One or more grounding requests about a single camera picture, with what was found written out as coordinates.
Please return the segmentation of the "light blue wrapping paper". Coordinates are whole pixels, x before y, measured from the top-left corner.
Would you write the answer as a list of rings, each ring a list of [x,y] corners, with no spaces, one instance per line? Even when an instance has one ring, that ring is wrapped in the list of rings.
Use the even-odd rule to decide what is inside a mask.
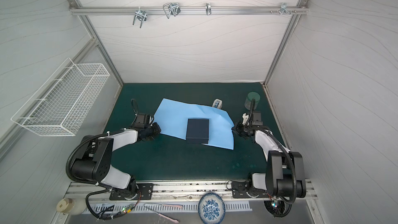
[[[163,99],[154,114],[161,134],[186,139],[189,119],[209,120],[208,146],[234,149],[234,123],[226,111],[204,105]]]

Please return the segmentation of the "dark navy gift box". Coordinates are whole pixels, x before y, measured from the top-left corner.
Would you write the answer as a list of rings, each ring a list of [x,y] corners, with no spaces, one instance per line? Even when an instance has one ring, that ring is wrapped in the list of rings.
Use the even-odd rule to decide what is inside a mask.
[[[208,144],[209,119],[188,119],[186,141],[189,144]]]

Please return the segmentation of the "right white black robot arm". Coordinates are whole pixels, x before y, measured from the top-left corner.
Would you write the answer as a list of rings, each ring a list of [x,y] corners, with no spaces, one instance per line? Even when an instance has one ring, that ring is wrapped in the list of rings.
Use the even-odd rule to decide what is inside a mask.
[[[258,198],[266,194],[271,199],[280,199],[292,205],[297,198],[306,196],[303,157],[283,145],[265,125],[261,113],[255,110],[255,99],[251,100],[249,113],[243,114],[232,131],[258,145],[265,156],[266,172],[251,173],[245,182],[246,194]]]

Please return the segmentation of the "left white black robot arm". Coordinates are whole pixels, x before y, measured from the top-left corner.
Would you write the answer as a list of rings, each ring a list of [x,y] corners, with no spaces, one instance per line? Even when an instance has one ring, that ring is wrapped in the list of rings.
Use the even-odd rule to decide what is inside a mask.
[[[109,189],[126,199],[138,194],[133,176],[112,166],[113,152],[139,141],[152,140],[160,134],[161,128],[152,116],[139,113],[135,99],[131,99],[131,107],[134,120],[127,128],[83,138],[67,159],[69,179]]]

